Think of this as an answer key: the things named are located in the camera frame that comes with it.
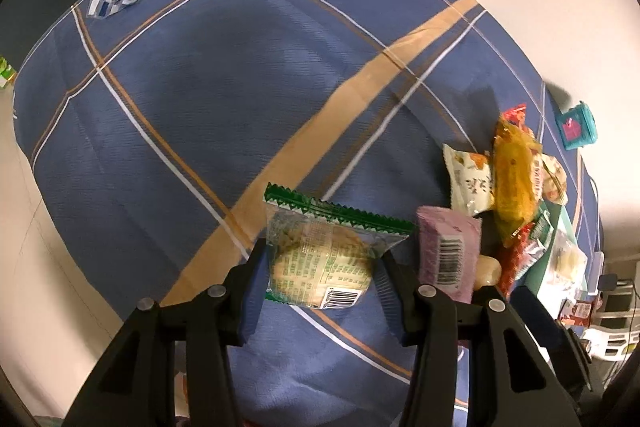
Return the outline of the red snack packet white label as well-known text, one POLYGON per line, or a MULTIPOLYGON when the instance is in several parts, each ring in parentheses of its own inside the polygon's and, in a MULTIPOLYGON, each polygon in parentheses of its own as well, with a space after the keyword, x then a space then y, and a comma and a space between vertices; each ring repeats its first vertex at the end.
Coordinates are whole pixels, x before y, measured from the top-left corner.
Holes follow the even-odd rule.
POLYGON ((590 301, 566 299, 559 314, 559 321, 564 326, 588 327, 591 322, 591 313, 590 301))

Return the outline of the white power strip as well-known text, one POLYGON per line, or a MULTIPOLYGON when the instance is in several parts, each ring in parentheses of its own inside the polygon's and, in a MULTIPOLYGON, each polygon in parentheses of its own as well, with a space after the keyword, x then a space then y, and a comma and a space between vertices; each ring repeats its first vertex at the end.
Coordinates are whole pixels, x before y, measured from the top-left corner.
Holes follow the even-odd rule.
POLYGON ((587 291, 590 296, 595 296, 599 292, 599 280, 604 268, 604 254, 602 251, 595 251, 591 256, 589 270, 587 273, 587 291))

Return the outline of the green edged clear biscuit packet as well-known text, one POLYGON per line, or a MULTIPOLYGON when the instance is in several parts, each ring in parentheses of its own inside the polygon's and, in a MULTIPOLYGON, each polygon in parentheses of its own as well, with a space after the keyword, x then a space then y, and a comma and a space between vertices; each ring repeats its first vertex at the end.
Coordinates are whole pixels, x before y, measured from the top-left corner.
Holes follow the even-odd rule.
POLYGON ((358 303, 376 260, 414 232, 406 220, 332 204, 275 183, 264 192, 270 247, 267 297, 341 310, 358 303))

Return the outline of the white cream tea snack packet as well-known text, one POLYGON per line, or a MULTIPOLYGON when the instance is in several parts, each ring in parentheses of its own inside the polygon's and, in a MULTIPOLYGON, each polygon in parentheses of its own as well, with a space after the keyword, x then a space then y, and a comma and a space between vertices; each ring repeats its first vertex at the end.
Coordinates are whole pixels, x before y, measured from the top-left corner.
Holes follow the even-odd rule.
POLYGON ((450 176, 450 206, 453 210, 475 217, 495 206, 494 187, 489 157, 442 146, 450 176))

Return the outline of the teal toy box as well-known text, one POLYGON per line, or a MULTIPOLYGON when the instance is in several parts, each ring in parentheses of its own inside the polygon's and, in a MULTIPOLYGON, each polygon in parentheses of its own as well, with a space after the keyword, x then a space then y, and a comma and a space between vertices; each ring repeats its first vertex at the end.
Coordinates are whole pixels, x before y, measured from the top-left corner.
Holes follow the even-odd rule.
POLYGON ((591 145, 598 139, 596 121, 589 106, 579 102, 565 113, 555 116, 565 150, 591 145))

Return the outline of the dark green snack packet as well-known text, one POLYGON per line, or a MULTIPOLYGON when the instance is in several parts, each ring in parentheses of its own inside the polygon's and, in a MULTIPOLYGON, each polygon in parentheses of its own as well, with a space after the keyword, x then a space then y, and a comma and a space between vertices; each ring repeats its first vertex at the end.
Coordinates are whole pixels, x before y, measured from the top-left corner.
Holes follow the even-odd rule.
POLYGON ((537 209, 532 228, 528 232, 523 249, 523 260, 518 269, 520 279, 526 272, 550 251, 554 233, 564 207, 543 200, 537 209))

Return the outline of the red small snack packet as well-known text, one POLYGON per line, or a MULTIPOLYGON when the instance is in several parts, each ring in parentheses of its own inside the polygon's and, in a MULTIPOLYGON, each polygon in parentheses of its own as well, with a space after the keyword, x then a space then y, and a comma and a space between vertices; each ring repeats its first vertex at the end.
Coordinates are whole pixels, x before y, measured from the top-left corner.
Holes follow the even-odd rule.
POLYGON ((526 110, 525 103, 515 105, 501 113, 500 121, 503 124, 510 124, 522 131, 529 132, 529 127, 526 126, 526 110))

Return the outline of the clear round cake packet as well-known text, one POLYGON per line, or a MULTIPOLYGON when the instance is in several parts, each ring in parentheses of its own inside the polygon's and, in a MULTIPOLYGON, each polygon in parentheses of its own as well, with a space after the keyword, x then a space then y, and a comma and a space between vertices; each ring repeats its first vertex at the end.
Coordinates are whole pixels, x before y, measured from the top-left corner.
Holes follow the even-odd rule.
POLYGON ((585 276, 588 257, 561 230, 555 233, 550 265, 560 280, 579 283, 585 276))

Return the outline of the pink snack packet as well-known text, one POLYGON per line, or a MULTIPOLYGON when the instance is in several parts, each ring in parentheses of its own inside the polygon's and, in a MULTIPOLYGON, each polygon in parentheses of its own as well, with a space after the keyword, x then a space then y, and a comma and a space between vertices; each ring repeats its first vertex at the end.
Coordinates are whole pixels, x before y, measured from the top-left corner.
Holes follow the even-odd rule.
POLYGON ((470 303, 478 257, 482 220, 456 210, 421 206, 419 225, 419 271, 428 284, 458 303, 470 303))

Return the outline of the heart shaped candy packet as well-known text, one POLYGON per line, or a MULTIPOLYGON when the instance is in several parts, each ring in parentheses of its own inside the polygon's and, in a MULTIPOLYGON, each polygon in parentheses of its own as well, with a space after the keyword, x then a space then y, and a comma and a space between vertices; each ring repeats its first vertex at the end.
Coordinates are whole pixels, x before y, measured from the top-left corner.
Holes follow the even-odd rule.
POLYGON ((496 286, 500 281, 502 268, 494 257, 479 255, 476 262, 474 289, 479 291, 485 286, 496 286))

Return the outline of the yellow bread snack packet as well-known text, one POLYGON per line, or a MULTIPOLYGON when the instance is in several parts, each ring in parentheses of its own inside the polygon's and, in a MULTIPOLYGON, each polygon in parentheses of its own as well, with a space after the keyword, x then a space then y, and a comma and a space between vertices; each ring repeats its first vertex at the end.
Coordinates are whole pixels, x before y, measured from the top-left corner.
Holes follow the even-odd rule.
POLYGON ((509 247, 532 222, 542 195, 542 146, 533 135, 500 117, 492 150, 496 225, 509 247))

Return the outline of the black charger plug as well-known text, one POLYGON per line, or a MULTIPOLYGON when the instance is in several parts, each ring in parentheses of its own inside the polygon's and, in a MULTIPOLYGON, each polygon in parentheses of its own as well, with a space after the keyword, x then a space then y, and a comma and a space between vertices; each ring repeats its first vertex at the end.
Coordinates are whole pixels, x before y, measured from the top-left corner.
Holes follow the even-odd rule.
POLYGON ((598 291, 615 291, 618 286, 618 276, 615 273, 602 274, 598 280, 598 291))

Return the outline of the white tray green rim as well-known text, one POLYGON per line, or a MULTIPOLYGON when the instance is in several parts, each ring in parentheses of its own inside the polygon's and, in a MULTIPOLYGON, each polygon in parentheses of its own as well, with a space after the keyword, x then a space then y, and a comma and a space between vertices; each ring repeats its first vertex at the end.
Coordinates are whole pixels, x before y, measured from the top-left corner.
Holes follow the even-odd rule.
POLYGON ((576 227, 564 206, 546 202, 550 213, 551 239, 546 252, 523 275, 526 286, 557 319, 566 300, 587 294, 587 274, 593 255, 592 239, 582 212, 576 227))

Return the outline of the blue plaid tablecloth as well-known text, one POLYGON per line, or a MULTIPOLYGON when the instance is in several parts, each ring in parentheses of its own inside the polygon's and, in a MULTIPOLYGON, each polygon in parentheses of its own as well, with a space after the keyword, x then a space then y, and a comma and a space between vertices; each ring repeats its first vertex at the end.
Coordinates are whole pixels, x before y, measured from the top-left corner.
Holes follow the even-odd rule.
POLYGON ((70 255, 124 316, 222 280, 265 226, 268 183, 402 220, 446 206, 442 147, 486 152, 517 105, 593 253, 589 174, 476 0, 140 0, 104 20, 78 6, 26 58, 14 129, 70 255))

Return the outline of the beige orange puffed snack bag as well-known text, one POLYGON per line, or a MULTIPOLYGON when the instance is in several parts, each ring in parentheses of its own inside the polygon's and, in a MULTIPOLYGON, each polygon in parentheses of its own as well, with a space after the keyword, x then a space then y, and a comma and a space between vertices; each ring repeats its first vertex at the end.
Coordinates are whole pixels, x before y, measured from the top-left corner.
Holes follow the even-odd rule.
POLYGON ((567 175, 561 163, 553 156, 541 155, 542 197, 556 205, 566 205, 567 175))

